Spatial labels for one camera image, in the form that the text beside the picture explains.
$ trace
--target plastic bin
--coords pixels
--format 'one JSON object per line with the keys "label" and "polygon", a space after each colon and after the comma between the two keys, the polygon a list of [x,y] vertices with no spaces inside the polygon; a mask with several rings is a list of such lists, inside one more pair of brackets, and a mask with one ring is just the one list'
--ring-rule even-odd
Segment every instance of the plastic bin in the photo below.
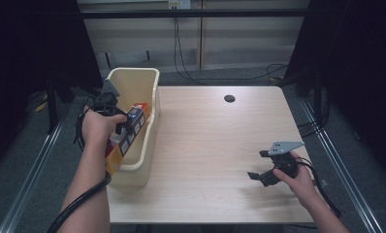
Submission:
{"label": "plastic bin", "polygon": [[128,111],[134,103],[147,103],[149,118],[126,152],[111,185],[146,185],[160,117],[158,92],[160,72],[152,68],[116,68],[107,80],[119,92],[117,107]]}

